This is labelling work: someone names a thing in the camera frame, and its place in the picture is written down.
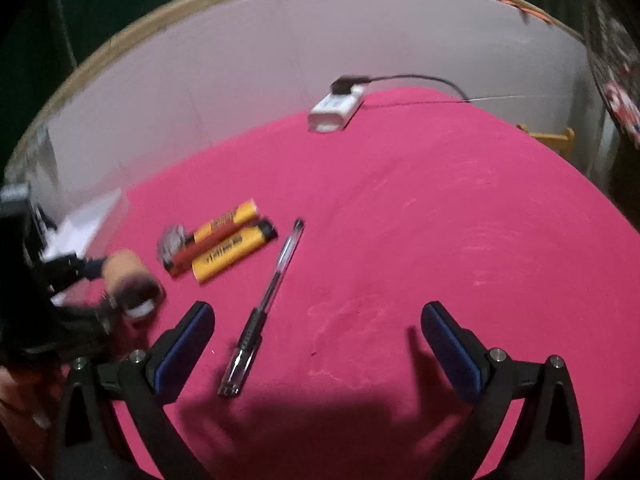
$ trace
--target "green background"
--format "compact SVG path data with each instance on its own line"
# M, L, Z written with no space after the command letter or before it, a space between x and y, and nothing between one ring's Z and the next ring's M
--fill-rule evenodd
M0 43L2 167L33 117L71 72L74 62L82 63L110 36L168 1L171 0L30 0ZM582 0L527 1L582 31ZM61 20L66 25L66 38Z

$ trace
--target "yellow tube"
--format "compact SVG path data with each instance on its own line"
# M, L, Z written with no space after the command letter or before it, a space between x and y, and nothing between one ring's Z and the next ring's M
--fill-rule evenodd
M232 263L253 253L277 237L271 222L263 218L255 226L245 227L226 238L191 263L193 275L200 283L222 272Z
M258 216L258 208L255 205L253 200L248 200L247 202L241 203L235 209L224 213L222 216L212 220L204 224L203 226L196 229L193 233L193 241L199 242L212 234L213 231L217 230L219 227L233 223L235 225L241 226L242 224L247 223L249 220L252 220Z

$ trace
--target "pen grip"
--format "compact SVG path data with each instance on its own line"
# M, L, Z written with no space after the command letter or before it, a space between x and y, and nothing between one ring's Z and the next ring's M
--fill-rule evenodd
M254 348L256 342L260 338L260 332L264 322L267 321L267 315L261 312L259 309L254 308L251 311L249 319L246 320L244 330L238 339L238 348L241 350L251 350Z

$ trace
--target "screw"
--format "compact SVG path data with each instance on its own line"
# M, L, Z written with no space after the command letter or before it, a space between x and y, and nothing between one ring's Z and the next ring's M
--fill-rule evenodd
M549 358L549 362L551 363L553 368L564 368L564 359L562 359L559 355L552 355Z
M129 354L129 361L138 364L140 361L143 361L146 357L146 353L144 350L134 350Z
M489 357L497 363L501 363L507 358L507 352L502 348L491 348L489 350Z
M86 359L84 357L79 357L78 359L74 359L71 363L71 366L74 370L82 370L86 365Z

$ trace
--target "black pen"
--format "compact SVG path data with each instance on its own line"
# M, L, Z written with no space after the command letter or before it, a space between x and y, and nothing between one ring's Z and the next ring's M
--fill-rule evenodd
M302 218L298 218L295 224L293 224L293 230L285 240L282 250L280 251L276 271L273 273L267 291L264 293L260 305L251 311L251 315L244 326L244 330L242 330L240 339L238 339L238 344L231 356L231 361L229 361L226 367L225 375L218 389L220 396L235 397L240 394L252 361L262 342L262 336L260 334L262 333L264 323L267 321L267 314L273 303L273 298L280 286L282 277L287 270L287 266L293 256L293 251L296 249L296 245L300 240L300 235L304 228L305 222Z

